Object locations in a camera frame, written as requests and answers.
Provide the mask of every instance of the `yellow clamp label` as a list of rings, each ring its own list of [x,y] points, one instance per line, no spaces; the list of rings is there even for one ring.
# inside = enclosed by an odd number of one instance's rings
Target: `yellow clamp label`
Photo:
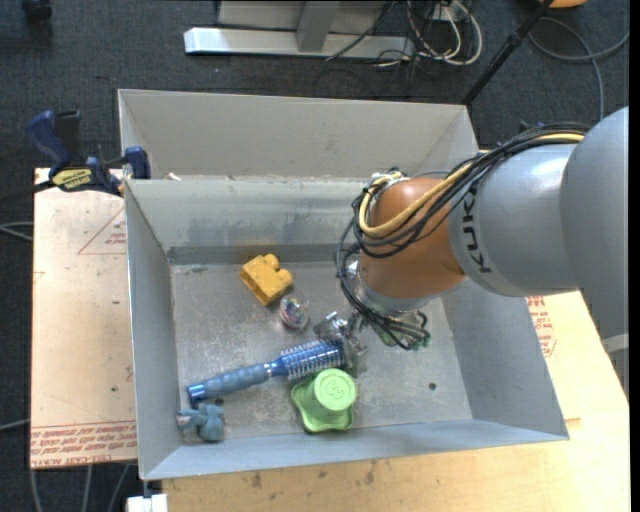
[[[69,169],[62,169],[51,179],[51,181],[53,181],[55,185],[69,190],[79,187],[80,185],[91,183],[91,174],[91,169],[87,169],[85,167],[72,167]]]

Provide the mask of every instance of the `blue brush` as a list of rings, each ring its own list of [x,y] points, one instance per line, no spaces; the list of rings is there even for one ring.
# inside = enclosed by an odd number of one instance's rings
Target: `blue brush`
[[[271,377],[298,380],[327,368],[340,368],[345,364],[343,342],[314,339],[283,350],[280,357],[270,363],[244,366],[191,384],[187,386],[187,393],[191,405],[195,406],[209,398],[262,384]]]

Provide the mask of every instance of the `blue handle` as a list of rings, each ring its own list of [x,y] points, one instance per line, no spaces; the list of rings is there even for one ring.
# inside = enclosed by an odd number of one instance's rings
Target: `blue handle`
[[[189,401],[194,405],[208,398],[228,395],[256,384],[262,384],[269,379],[269,373],[269,364],[255,364],[221,373],[197,384],[187,386]]]
[[[56,135],[53,119],[50,110],[41,112],[27,125],[27,136],[38,151],[53,159],[56,167],[63,167],[71,162],[71,155]]]

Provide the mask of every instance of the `gray toy figure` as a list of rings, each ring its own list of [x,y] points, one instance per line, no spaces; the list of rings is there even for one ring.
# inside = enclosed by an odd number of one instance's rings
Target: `gray toy figure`
[[[196,427],[203,441],[224,439],[224,415],[222,409],[213,404],[198,404],[198,409],[181,409],[176,415],[180,430]]]

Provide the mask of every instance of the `yellow cable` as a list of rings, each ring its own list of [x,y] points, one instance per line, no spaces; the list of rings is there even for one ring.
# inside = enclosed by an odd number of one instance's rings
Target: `yellow cable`
[[[569,140],[573,140],[575,142],[580,142],[583,138],[584,138],[584,135],[580,135],[580,134],[571,134],[571,133],[569,133],[569,134],[565,134],[565,133],[562,133],[562,134],[548,134],[548,135],[540,135],[538,137],[535,137],[534,139],[532,139],[532,142],[535,141],[535,140],[537,140],[537,141],[550,141],[550,140],[557,140],[557,139],[561,139],[561,140],[569,139]],[[369,236],[371,238],[377,238],[377,239],[384,238],[389,233],[392,233],[398,227],[400,227],[402,224],[404,224],[404,222],[409,217],[411,217],[411,215],[413,215],[416,211],[418,211],[420,208],[422,208],[428,201],[433,199],[433,197],[435,197],[437,194],[439,194],[442,190],[444,190],[448,186],[450,186],[453,183],[455,183],[455,181],[462,174],[464,174],[465,172],[467,172],[469,170],[471,165],[472,165],[472,163],[468,163],[468,164],[464,165],[463,167],[461,167],[460,169],[458,169],[452,175],[448,176],[447,178],[442,180],[440,183],[438,183],[435,187],[433,187],[432,189],[430,189],[427,192],[425,192],[421,197],[419,197],[413,203],[411,203],[409,206],[407,206],[407,208],[405,208],[403,211],[401,211],[398,215],[396,215],[392,219],[388,220],[384,224],[381,224],[380,226],[372,227],[372,226],[369,226],[367,224],[366,212],[367,212],[367,210],[369,208],[369,203],[371,202],[372,195],[371,194],[365,195],[364,199],[362,200],[362,203],[360,204],[360,209],[358,210],[358,226],[360,227],[360,229],[362,230],[362,232],[365,235],[367,235],[367,236]],[[390,181],[391,179],[392,179],[391,176],[382,176],[382,177],[378,178],[377,180],[373,181],[373,183],[371,184],[369,189],[371,189],[371,187],[379,185],[381,183],[386,183],[386,182]]]

